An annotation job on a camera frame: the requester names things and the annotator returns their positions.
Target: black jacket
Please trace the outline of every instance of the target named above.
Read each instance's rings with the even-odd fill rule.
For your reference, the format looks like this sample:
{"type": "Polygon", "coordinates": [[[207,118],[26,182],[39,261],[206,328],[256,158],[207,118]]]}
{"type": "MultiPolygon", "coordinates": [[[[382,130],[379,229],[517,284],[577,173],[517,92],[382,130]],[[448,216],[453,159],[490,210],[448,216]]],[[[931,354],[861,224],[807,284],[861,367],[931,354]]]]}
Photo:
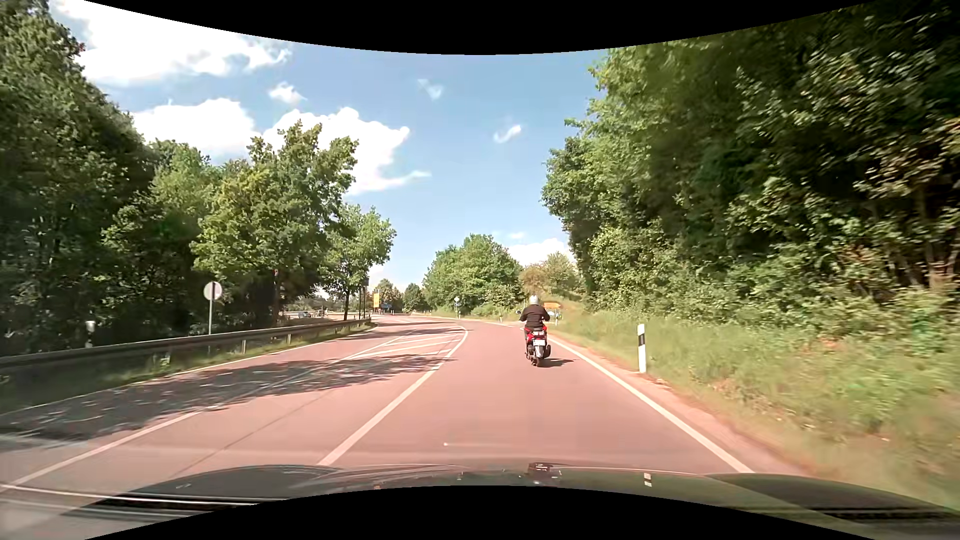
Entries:
{"type": "Polygon", "coordinates": [[[547,313],[543,306],[531,304],[520,313],[520,320],[527,323],[524,325],[526,328],[541,329],[543,323],[550,321],[550,313],[547,313]]]}

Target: blue sky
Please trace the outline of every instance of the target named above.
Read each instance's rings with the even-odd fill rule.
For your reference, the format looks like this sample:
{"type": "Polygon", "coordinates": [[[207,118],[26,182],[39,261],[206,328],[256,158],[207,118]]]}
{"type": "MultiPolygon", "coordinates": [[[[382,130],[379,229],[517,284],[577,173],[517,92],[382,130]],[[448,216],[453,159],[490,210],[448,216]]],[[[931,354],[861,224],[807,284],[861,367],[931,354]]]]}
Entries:
{"type": "Polygon", "coordinates": [[[376,207],[397,231],[372,281],[419,283],[436,252],[469,233],[494,234],[521,263],[565,249],[559,220],[540,203],[543,162],[573,134],[564,119],[581,117],[597,95],[587,68],[599,51],[381,53],[240,36],[83,0],[51,4],[86,42],[87,77],[150,139],[189,142],[222,161],[243,156],[252,135],[276,140],[272,130],[297,118],[358,138],[348,199],[376,207]],[[494,139],[511,128],[514,136],[494,139]]]}

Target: white road edge line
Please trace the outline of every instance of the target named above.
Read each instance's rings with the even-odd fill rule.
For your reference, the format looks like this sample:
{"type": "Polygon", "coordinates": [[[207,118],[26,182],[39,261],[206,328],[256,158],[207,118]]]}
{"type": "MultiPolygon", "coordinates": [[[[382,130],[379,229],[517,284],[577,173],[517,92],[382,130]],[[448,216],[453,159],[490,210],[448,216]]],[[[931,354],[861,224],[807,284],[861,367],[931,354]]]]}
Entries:
{"type": "MultiPolygon", "coordinates": [[[[452,317],[433,317],[433,318],[457,320],[457,319],[453,319],[452,317]]],[[[497,326],[504,326],[504,327],[510,326],[510,325],[505,325],[505,324],[502,324],[502,323],[494,323],[493,321],[481,321],[481,320],[477,320],[476,322],[478,322],[478,323],[487,323],[487,324],[497,325],[497,326]]],[[[578,356],[579,358],[581,358],[582,360],[586,361],[586,362],[587,362],[588,364],[590,364],[591,366],[595,367],[600,373],[606,375],[607,377],[609,377],[611,380],[613,380],[614,382],[616,382],[616,383],[619,384],[620,386],[623,386],[628,392],[630,392],[631,394],[633,394],[636,398],[638,398],[638,399],[641,400],[642,402],[648,404],[648,406],[650,406],[650,407],[653,408],[656,412],[658,412],[658,413],[660,414],[660,416],[662,416],[663,418],[666,418],[671,424],[673,424],[674,426],[680,428],[680,429],[681,429],[684,433],[686,433],[687,435],[690,435],[691,437],[693,437],[693,439],[694,439],[695,441],[697,441],[698,443],[700,443],[701,445],[703,445],[704,448],[706,448],[707,450],[711,451],[714,455],[716,455],[717,457],[719,457],[720,459],[722,459],[725,463],[727,463],[728,465],[730,465],[731,467],[733,467],[733,469],[734,469],[736,472],[738,472],[738,473],[753,473],[753,472],[754,472],[753,469],[751,469],[750,467],[748,467],[747,465],[745,465],[742,461],[740,461],[740,460],[737,459],[736,457],[733,457],[733,456],[732,456],[729,452],[727,452],[726,450],[724,450],[724,449],[720,448],[719,446],[717,446],[716,443],[714,443],[713,441],[711,441],[711,440],[709,440],[708,438],[706,438],[702,433],[700,433],[699,431],[695,430],[695,429],[694,429],[693,427],[691,427],[687,422],[684,422],[683,420],[681,420],[680,418],[678,418],[675,414],[673,414],[673,413],[670,412],[669,410],[663,408],[663,407],[660,406],[660,404],[658,404],[657,402],[655,402],[655,401],[651,400],[650,398],[648,398],[648,397],[647,397],[646,395],[644,395],[642,392],[640,392],[639,390],[637,390],[636,388],[634,388],[633,386],[631,386],[629,383],[627,383],[626,381],[624,381],[623,379],[621,379],[620,377],[618,377],[617,375],[615,375],[614,373],[612,373],[612,372],[611,372],[610,370],[608,370],[607,368],[605,368],[605,367],[603,367],[602,365],[598,364],[596,361],[594,361],[594,360],[592,360],[592,359],[590,359],[590,358],[588,358],[588,357],[586,357],[586,356],[578,353],[577,351],[573,350],[570,346],[564,344],[563,341],[561,341],[560,339],[557,339],[556,337],[551,337],[551,339],[552,339],[553,342],[556,343],[557,345],[560,345],[560,346],[563,347],[564,349],[567,349],[568,351],[570,351],[570,352],[573,353],[574,355],[576,355],[576,356],[578,356]]]]}
{"type": "MultiPolygon", "coordinates": [[[[399,336],[397,336],[397,337],[395,337],[395,338],[393,338],[393,339],[390,339],[390,340],[388,340],[388,341],[384,341],[383,343],[380,343],[379,345],[374,345],[374,346],[370,347],[369,349],[365,349],[365,350],[360,351],[359,353],[356,353],[356,354],[354,354],[354,355],[344,356],[343,358],[339,358],[339,359],[335,360],[335,362],[340,362],[340,361],[344,361],[344,360],[350,360],[350,359],[353,359],[353,358],[355,358],[355,357],[357,357],[357,356],[359,356],[359,355],[362,355],[363,353],[367,353],[367,352],[369,352],[369,351],[372,351],[373,349],[376,349],[376,348],[378,348],[378,347],[383,347],[383,346],[385,346],[385,345],[389,345],[389,344],[393,343],[394,341],[397,341],[398,339],[400,339],[400,338],[403,337],[404,335],[408,335],[408,333],[404,333],[404,334],[399,335],[399,336]]],[[[286,379],[281,379],[281,380],[278,380],[278,381],[276,381],[276,382],[271,382],[270,384],[267,384],[267,385],[264,385],[264,386],[258,386],[258,387],[256,387],[255,389],[253,389],[253,390],[251,390],[251,391],[249,391],[249,392],[246,392],[246,393],[244,393],[244,394],[240,394],[239,396],[235,396],[235,397],[233,397],[233,398],[230,398],[229,401],[236,400],[236,399],[240,399],[240,398],[246,398],[247,396],[250,396],[250,395],[252,395],[252,394],[255,394],[255,393],[259,392],[259,391],[266,390],[266,389],[268,389],[268,388],[272,388],[272,387],[277,386],[277,385],[279,385],[279,384],[284,384],[285,382],[288,382],[288,381],[290,381],[290,380],[294,380],[294,379],[296,379],[296,378],[303,377],[304,375],[307,375],[307,374],[310,374],[310,373],[314,373],[315,371],[319,371],[319,370],[321,370],[321,369],[325,369],[325,368],[327,368],[328,366],[329,366],[329,364],[325,364],[325,365],[322,365],[322,366],[318,366],[318,367],[316,367],[316,368],[313,368],[313,369],[307,371],[306,373],[298,373],[298,374],[294,375],[293,377],[288,377],[288,378],[286,378],[286,379]]],[[[193,418],[194,416],[197,416],[198,414],[200,414],[200,413],[202,413],[202,412],[206,412],[206,411],[208,411],[208,410],[210,410],[210,409],[212,409],[212,408],[217,408],[217,407],[223,406],[225,403],[226,403],[226,402],[220,402],[220,403],[218,403],[218,404],[216,404],[216,405],[208,405],[208,406],[206,406],[206,407],[204,407],[204,408],[202,408],[202,409],[200,409],[200,410],[195,410],[195,411],[193,411],[193,412],[188,412],[188,413],[186,413],[186,414],[182,414],[181,416],[177,416],[177,417],[171,418],[170,420],[167,420],[166,422],[163,422],[163,423],[161,423],[161,424],[157,424],[156,426],[151,426],[151,427],[146,428],[146,429],[144,429],[144,430],[139,430],[139,431],[137,431],[137,432],[135,432],[135,433],[131,433],[130,435],[127,435],[126,437],[123,437],[123,438],[121,438],[121,439],[117,439],[117,440],[112,441],[112,442],[109,442],[109,443],[107,443],[107,444],[105,444],[105,445],[103,445],[103,446],[99,446],[99,447],[97,447],[97,448],[95,448],[95,449],[93,449],[93,450],[84,452],[83,454],[75,455],[75,456],[73,456],[73,457],[71,457],[71,458],[69,458],[69,459],[65,459],[64,461],[61,461],[61,462],[59,462],[59,463],[54,463],[53,465],[50,465],[49,467],[44,467],[43,469],[40,469],[39,471],[35,471],[35,472],[33,472],[33,473],[25,476],[25,477],[21,477],[21,478],[19,478],[19,479],[13,480],[13,481],[11,481],[11,482],[6,482],[6,483],[3,483],[3,484],[0,484],[0,493],[3,493],[3,492],[5,492],[5,491],[7,491],[7,490],[9,490],[9,489],[11,489],[11,488],[13,488],[13,487],[17,487],[17,486],[19,486],[20,484],[23,484],[23,483],[25,483],[25,482],[29,482],[30,480],[38,479],[39,477],[42,477],[42,476],[44,476],[44,475],[48,475],[48,474],[50,474],[50,473],[53,473],[53,472],[55,472],[55,471],[58,471],[58,470],[62,469],[63,467],[67,467],[67,466],[72,465],[72,464],[74,464],[74,463],[76,463],[76,462],[78,462],[78,461],[87,459],[88,457],[93,457],[94,455],[102,454],[102,453],[104,453],[104,452],[106,452],[106,451],[108,451],[108,450],[114,449],[114,448],[116,448],[116,447],[118,447],[118,446],[120,446],[120,445],[129,443],[130,441],[133,441],[133,440],[135,440],[135,439],[138,439],[138,438],[140,438],[140,437],[142,437],[142,436],[144,436],[144,435],[149,435],[150,433],[153,433],[154,431],[162,430],[162,429],[164,429],[164,428],[166,428],[166,427],[168,427],[168,426],[173,426],[174,424],[177,424],[177,423],[182,422],[182,421],[184,421],[184,420],[187,420],[187,419],[189,419],[189,418],[193,418]]]]}

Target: tree trunk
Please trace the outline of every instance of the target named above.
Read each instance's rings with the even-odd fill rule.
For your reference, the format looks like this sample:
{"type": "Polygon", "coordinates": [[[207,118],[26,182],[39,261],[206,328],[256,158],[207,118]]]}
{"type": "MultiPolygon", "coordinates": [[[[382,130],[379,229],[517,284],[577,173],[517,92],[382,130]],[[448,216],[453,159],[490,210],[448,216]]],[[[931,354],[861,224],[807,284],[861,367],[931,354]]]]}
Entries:
{"type": "Polygon", "coordinates": [[[277,271],[274,272],[274,317],[273,326],[276,327],[280,321],[280,276],[277,271]]]}

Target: road sign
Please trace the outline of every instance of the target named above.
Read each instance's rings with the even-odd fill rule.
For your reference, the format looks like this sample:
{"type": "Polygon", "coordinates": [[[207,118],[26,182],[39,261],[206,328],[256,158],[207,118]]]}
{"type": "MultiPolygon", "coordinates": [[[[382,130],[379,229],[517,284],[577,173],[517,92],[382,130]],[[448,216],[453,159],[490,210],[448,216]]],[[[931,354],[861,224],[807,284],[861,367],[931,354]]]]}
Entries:
{"type": "Polygon", "coordinates": [[[204,285],[204,298],[210,301],[210,312],[206,319],[206,334],[213,333],[213,301],[224,295],[224,286],[217,282],[209,282],[204,285]]]}
{"type": "Polygon", "coordinates": [[[217,282],[210,282],[204,285],[204,298],[213,302],[224,295],[224,287],[217,282]]]}

